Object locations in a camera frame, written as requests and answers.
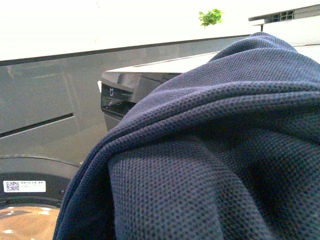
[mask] white surface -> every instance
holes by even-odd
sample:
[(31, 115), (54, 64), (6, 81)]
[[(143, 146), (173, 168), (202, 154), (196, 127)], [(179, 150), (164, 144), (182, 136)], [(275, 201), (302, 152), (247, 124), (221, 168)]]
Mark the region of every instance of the white surface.
[[(16, 189), (7, 189), (7, 183), (15, 186)], [(45, 193), (46, 181), (3, 181), (3, 189), (5, 193)]]
[[(320, 45), (298, 46), (295, 48), (300, 54), (303, 54), (316, 62), (320, 63)], [(206, 64), (217, 52), (195, 55), (192, 57), (182, 57), (167, 61), (152, 62), (137, 66), (129, 66), (109, 70), (107, 72), (118, 73), (185, 73)]]
[[(3, 0), (0, 61), (145, 44), (252, 34), (248, 17), (320, 0)], [(204, 29), (198, 12), (218, 8), (223, 23)]]
[(320, 44), (320, 16), (268, 23), (263, 31), (293, 46)]

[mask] knit fabric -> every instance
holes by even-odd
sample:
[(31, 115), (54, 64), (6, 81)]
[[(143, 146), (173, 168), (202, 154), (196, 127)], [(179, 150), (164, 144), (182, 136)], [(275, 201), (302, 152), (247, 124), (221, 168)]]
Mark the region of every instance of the knit fabric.
[(259, 32), (156, 88), (89, 153), (54, 239), (320, 239), (320, 65)]

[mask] navy blue fabric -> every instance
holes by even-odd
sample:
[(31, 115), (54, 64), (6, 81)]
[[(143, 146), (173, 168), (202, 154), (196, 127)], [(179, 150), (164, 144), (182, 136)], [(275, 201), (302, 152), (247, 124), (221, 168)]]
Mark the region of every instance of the navy blue fabric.
[(54, 239), (320, 239), (320, 65), (256, 33), (89, 153)]

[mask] leaves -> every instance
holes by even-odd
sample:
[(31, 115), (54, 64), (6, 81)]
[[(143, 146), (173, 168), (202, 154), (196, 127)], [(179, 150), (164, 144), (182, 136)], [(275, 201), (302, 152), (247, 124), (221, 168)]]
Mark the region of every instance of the leaves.
[(201, 21), (201, 26), (207, 27), (209, 25), (215, 25), (221, 23), (221, 14), (223, 12), (219, 9), (209, 10), (207, 14), (204, 14), (202, 11), (199, 12), (199, 20)]

